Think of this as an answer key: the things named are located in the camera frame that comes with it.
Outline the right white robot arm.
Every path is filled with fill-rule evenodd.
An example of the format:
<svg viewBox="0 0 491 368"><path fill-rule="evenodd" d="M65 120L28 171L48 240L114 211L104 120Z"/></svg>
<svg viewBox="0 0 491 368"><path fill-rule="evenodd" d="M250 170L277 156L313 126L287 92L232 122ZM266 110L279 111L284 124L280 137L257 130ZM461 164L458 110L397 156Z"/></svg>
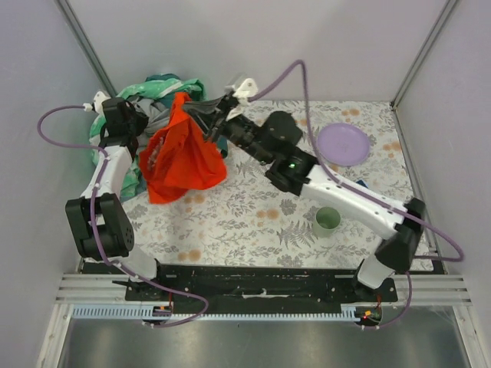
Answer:
<svg viewBox="0 0 491 368"><path fill-rule="evenodd" d="M186 102L188 113L205 140L223 136L262 165L265 176L282 192L316 200L369 227L382 241L358 267L354 284L377 290L394 273L410 269L423 234L423 201L386 199L334 173L298 147L303 132L290 113L270 113L262 125L244 116L232 95L217 100Z"/></svg>

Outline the orange shorts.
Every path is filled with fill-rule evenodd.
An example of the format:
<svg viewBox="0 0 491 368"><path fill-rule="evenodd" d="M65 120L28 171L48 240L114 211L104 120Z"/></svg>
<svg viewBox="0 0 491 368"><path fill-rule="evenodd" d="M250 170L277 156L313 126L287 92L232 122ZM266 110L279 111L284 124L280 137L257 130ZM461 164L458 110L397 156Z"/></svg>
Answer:
<svg viewBox="0 0 491 368"><path fill-rule="evenodd" d="M176 94L168 125L159 129L139 154L151 204L174 202L190 190L210 189L227 177L216 144L203 139L201 129L183 110L190 101L187 93Z"/></svg>

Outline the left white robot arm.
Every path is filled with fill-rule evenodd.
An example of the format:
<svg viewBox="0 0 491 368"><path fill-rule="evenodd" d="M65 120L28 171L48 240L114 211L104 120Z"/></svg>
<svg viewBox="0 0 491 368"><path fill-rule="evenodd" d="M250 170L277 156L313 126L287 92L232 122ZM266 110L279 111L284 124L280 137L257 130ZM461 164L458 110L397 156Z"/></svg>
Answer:
<svg viewBox="0 0 491 368"><path fill-rule="evenodd" d="M148 117L121 97L102 91L85 105L106 120L101 127L95 172L77 199L67 201L65 212L83 259L114 266L134 280L154 279L158 262L135 245L135 234L120 201L127 171L137 155L137 137L147 127Z"/></svg>

